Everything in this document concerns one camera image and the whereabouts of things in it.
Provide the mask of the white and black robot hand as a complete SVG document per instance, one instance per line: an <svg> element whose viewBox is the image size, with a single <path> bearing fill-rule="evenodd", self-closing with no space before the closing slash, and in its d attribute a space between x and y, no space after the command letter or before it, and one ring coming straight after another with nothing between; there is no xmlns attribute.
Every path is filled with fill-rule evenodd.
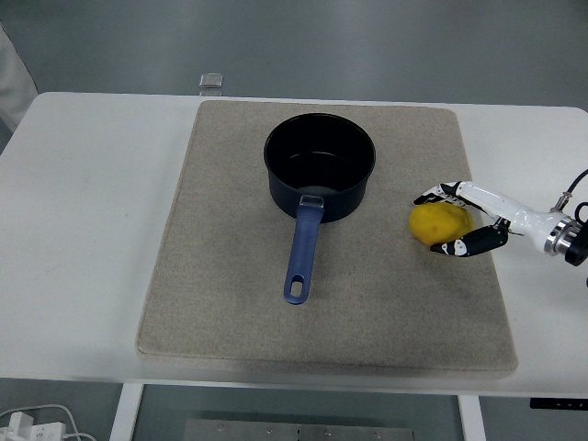
<svg viewBox="0 0 588 441"><path fill-rule="evenodd" d="M502 247L511 233L525 236L540 252L555 254L560 227L568 221L568 217L561 212L534 211L471 181L441 183L425 191L413 204L420 206L434 202L445 202L460 208L472 207L492 220L491 225L456 240L430 246L433 252L458 257L471 257Z"/></svg>

